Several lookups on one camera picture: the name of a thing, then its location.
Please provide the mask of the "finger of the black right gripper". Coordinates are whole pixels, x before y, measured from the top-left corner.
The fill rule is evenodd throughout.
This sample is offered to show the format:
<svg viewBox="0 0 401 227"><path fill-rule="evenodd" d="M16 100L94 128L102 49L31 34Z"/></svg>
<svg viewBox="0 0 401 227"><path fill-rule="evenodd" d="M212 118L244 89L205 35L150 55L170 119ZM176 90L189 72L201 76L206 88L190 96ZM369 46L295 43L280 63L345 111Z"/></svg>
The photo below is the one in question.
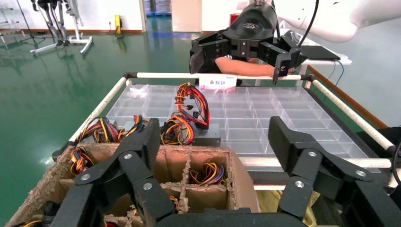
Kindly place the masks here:
<svg viewBox="0 0 401 227"><path fill-rule="evenodd" d="M288 30L276 40L259 43L259 59L274 67L272 83L277 84L279 78L286 77L291 68L299 66L301 54L294 37L296 34Z"/></svg>
<svg viewBox="0 0 401 227"><path fill-rule="evenodd" d="M219 30L192 41L189 71L195 73L221 73L215 63L218 57L227 57L231 52L230 40Z"/></svg>

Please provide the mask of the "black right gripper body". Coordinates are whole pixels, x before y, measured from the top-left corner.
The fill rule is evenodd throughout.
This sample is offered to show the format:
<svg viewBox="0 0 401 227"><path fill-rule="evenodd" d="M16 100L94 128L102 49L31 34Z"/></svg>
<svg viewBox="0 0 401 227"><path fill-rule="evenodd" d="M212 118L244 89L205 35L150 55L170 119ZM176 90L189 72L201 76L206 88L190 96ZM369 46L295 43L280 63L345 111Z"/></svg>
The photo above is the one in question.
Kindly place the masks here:
<svg viewBox="0 0 401 227"><path fill-rule="evenodd" d="M230 25L230 54L235 57L275 59L279 55L278 18L266 2L248 5Z"/></svg>

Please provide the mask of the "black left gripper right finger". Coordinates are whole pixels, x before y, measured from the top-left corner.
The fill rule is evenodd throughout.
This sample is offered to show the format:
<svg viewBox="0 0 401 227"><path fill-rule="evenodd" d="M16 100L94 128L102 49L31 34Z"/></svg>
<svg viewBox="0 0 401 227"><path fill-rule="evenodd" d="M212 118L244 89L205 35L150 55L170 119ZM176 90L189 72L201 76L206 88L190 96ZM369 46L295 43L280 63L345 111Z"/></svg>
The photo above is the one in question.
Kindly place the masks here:
<svg viewBox="0 0 401 227"><path fill-rule="evenodd" d="M270 119L268 139L289 180L278 212L303 221L312 192L343 207L350 227L398 227L401 210L373 175L326 151L310 134L293 131L279 116Z"/></svg>

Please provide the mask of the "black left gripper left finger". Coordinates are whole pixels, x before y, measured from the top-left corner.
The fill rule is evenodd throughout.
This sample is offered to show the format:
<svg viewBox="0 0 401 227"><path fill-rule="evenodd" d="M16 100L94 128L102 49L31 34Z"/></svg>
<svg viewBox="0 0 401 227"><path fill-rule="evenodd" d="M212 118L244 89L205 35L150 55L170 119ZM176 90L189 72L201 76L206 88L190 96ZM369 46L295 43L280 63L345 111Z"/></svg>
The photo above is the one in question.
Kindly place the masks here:
<svg viewBox="0 0 401 227"><path fill-rule="evenodd" d="M174 205L153 177L160 146L159 120L151 118L144 131L124 138L106 160L74 179L53 227L103 227L104 214L128 194L146 227L175 214Z"/></svg>

